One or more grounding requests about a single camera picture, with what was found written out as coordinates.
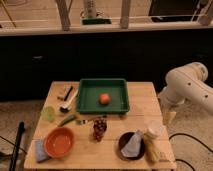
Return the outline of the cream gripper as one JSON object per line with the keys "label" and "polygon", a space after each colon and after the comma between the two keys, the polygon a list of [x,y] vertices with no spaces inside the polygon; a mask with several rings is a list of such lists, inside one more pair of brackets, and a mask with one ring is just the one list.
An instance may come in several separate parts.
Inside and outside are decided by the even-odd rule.
{"label": "cream gripper", "polygon": [[168,126],[175,118],[176,112],[173,110],[173,106],[164,103],[161,104],[161,109],[163,116],[163,124],[165,126]]}

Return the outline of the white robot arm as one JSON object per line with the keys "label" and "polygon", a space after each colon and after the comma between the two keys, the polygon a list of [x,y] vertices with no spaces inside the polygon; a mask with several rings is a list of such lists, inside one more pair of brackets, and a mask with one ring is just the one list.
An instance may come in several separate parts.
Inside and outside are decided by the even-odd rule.
{"label": "white robot arm", "polygon": [[174,68],[166,74],[166,86],[158,94],[165,126],[169,125],[176,115],[173,108],[183,104],[186,99],[213,115],[213,87],[205,84],[207,78],[207,67],[200,62]]}

